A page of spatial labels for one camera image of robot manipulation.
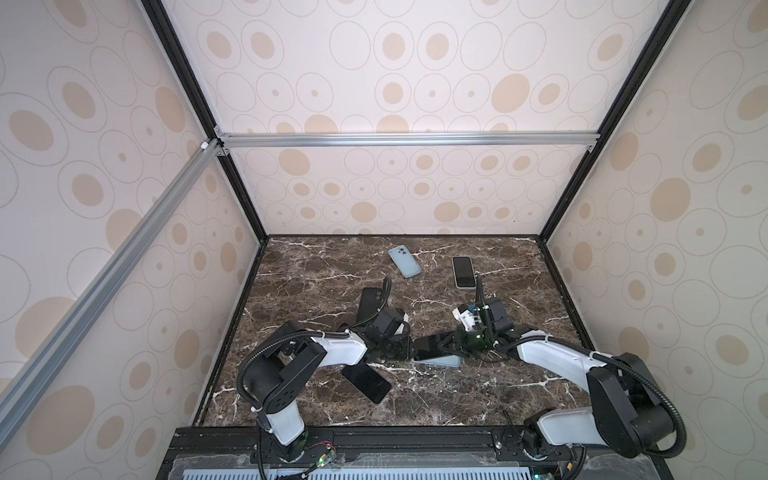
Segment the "purple-edged phone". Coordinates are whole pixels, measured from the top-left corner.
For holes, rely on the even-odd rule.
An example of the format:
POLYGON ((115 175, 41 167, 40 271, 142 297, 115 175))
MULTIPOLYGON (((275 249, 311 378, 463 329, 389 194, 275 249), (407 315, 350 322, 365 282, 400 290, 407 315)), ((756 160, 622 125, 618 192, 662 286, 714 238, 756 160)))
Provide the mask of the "purple-edged phone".
POLYGON ((392 388, 389 381, 366 363, 345 366, 341 373, 374 404, 380 404, 392 388))

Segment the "blue-edged phone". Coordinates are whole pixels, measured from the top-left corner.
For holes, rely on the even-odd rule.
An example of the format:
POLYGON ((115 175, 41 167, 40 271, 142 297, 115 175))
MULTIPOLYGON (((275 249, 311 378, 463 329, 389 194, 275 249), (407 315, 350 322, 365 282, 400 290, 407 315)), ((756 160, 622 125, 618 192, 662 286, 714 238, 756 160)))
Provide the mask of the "blue-edged phone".
POLYGON ((423 362, 445 357, 446 353, 440 347, 443 337, 443 334, 433 334, 415 339, 412 343, 413 360, 423 362))

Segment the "black phone case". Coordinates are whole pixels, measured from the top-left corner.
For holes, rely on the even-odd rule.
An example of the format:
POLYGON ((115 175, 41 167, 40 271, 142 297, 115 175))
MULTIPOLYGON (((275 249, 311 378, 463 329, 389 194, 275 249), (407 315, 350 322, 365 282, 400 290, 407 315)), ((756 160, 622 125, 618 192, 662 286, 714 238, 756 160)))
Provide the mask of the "black phone case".
POLYGON ((365 324, 373 320, 382 307, 384 301, 382 288, 366 287, 362 290, 357 313, 357 324, 365 324))

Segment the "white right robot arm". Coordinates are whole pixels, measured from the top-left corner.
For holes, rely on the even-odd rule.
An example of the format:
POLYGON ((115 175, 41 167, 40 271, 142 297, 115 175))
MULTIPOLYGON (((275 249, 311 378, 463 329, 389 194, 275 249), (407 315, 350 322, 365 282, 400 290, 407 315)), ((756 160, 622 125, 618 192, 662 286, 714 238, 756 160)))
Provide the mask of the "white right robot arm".
POLYGON ((532 436, 549 446, 607 447, 625 457, 671 459, 688 443, 679 409, 637 355, 611 355, 547 334, 529 325, 500 332, 457 327, 425 338, 437 357, 481 357, 539 367, 589 397, 586 407, 543 411, 530 418, 532 436))

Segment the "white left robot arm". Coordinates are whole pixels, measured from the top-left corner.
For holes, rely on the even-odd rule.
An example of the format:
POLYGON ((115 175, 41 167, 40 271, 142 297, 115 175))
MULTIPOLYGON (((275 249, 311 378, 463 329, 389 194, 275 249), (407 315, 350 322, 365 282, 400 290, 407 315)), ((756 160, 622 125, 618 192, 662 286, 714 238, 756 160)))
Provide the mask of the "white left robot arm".
POLYGON ((410 325, 393 320, 356 332, 308 330, 290 321, 248 354, 235 381, 258 424, 270 435, 283 461, 303 455, 308 433, 297 397, 319 369, 340 367, 346 380, 374 404, 383 401, 391 383, 370 366, 378 360, 412 358, 410 325))

